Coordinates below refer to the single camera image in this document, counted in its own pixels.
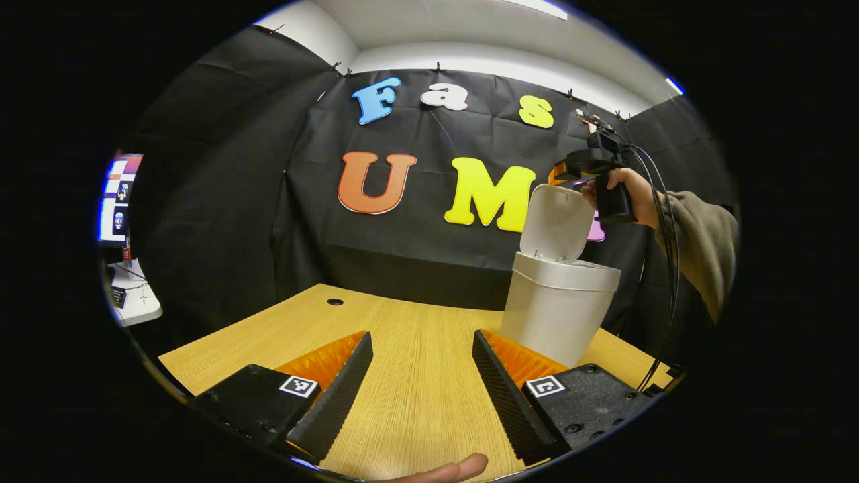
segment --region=trash can lid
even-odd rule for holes
[[[581,193],[539,185],[531,193],[519,248],[534,258],[571,262],[588,242],[594,209]]]

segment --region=ceiling light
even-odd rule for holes
[[[675,83],[674,83],[674,81],[672,81],[671,79],[665,79],[665,82],[667,82],[668,84],[670,84],[670,85],[671,85],[671,87],[673,87],[673,88],[674,88],[674,90],[676,90],[676,91],[678,92],[678,94],[683,94],[683,91],[682,91],[682,90],[680,90],[680,88],[679,88],[679,87],[677,87],[677,84],[675,84]]]
[[[567,20],[567,12],[564,12],[555,5],[552,5],[549,2],[544,2],[543,0],[504,0],[504,2],[515,3],[523,7],[528,7],[529,9],[539,10],[544,14],[549,14],[563,21]]]

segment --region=hand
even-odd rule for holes
[[[488,462],[489,458],[486,455],[474,453],[461,462],[441,465],[427,472],[368,483],[460,483],[483,473]]]
[[[638,219],[637,223],[656,229],[656,225],[659,224],[659,215],[656,214],[656,203],[653,201],[650,183],[629,168],[613,169],[603,176],[608,176],[608,189],[614,189],[618,183],[624,183],[626,191],[630,192],[630,198],[632,198],[632,214]],[[662,203],[665,195],[658,191],[657,193],[659,201]],[[596,181],[588,181],[586,186],[582,186],[582,196],[594,210],[597,209]]]

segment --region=white wall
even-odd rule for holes
[[[468,70],[535,83],[591,102],[623,116],[637,114],[653,104],[628,89],[563,61],[507,47],[465,42],[418,42],[360,51],[348,65],[353,72],[385,69]]]
[[[337,66],[341,74],[346,73],[352,59],[358,55],[358,47],[340,24],[309,0],[275,10],[255,25],[271,30],[283,25],[277,31],[279,34],[302,44],[328,64],[342,62]]]

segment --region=orange letter u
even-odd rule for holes
[[[393,210],[403,198],[405,177],[409,174],[409,167],[417,162],[417,158],[409,155],[388,155],[385,161],[391,165],[391,174],[387,177],[385,192],[381,196],[367,196],[364,194],[364,180],[370,165],[377,159],[377,155],[367,151],[350,151],[343,155],[346,167],[340,177],[337,197],[347,210],[379,215]]]

